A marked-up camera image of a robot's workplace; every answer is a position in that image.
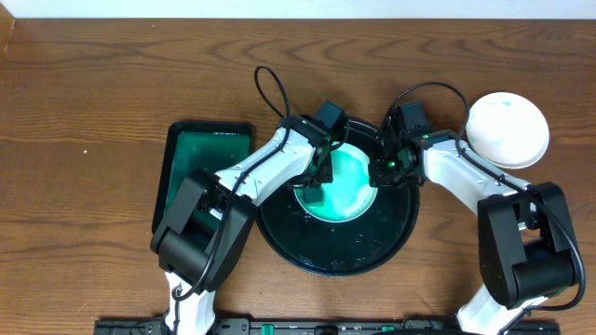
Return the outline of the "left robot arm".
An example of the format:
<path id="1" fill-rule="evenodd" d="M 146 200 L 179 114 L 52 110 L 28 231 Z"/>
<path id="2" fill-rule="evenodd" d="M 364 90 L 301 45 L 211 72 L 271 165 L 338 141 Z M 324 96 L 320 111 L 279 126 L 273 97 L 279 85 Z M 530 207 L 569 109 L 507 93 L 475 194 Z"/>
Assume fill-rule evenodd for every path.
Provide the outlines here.
<path id="1" fill-rule="evenodd" d="M 196 169 L 183 179 L 150 242 L 169 281 L 169 333 L 210 330 L 215 292 L 236 267 L 260 205 L 290 181 L 332 181 L 319 172 L 331 166 L 344 125 L 341 116 L 287 116 L 241 162 L 215 173 Z"/>

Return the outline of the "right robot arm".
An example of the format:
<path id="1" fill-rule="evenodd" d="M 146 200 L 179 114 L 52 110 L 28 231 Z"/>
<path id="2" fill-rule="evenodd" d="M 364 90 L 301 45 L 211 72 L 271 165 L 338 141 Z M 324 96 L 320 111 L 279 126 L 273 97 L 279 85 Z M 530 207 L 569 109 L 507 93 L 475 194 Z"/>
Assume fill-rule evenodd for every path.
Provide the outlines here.
<path id="1" fill-rule="evenodd" d="M 374 186 L 436 183 L 478 219 L 482 285 L 456 314 L 473 334 L 508 334 L 535 311 L 576 307 L 587 288 L 562 189 L 513 178 L 451 130 L 384 130 L 371 162 Z"/>

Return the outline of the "green sponge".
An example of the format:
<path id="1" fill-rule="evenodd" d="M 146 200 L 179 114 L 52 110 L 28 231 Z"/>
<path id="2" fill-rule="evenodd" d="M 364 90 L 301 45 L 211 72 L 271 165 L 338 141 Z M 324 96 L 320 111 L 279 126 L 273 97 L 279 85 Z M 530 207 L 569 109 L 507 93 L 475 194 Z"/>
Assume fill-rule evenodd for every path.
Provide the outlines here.
<path id="1" fill-rule="evenodd" d="M 305 207 L 321 207 L 325 202 L 324 190 L 320 185 L 296 189 L 296 196 Z"/>

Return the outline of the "white plate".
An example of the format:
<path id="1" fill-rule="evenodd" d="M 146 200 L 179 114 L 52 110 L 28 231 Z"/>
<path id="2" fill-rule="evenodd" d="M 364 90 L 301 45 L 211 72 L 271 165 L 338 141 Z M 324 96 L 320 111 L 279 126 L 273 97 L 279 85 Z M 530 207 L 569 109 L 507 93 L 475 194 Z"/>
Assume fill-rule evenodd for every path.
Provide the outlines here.
<path id="1" fill-rule="evenodd" d="M 549 147 L 549 125 L 540 109 L 523 96 L 495 92 L 469 110 L 467 139 L 473 150 L 502 168 L 528 168 Z"/>

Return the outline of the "mint plate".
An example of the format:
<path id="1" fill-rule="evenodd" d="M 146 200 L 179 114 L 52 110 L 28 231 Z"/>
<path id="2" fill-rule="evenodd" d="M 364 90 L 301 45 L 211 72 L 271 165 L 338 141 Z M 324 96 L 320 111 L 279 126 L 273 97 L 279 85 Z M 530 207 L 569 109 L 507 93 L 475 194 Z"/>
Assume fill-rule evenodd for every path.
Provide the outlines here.
<path id="1" fill-rule="evenodd" d="M 345 143 L 331 152 L 331 183 L 320 186 L 324 190 L 325 202 L 321 207 L 301 207 L 312 217 L 326 222 L 352 221 L 363 215 L 373 204 L 377 188 L 369 184 L 368 165 L 370 158 L 360 148 Z"/>

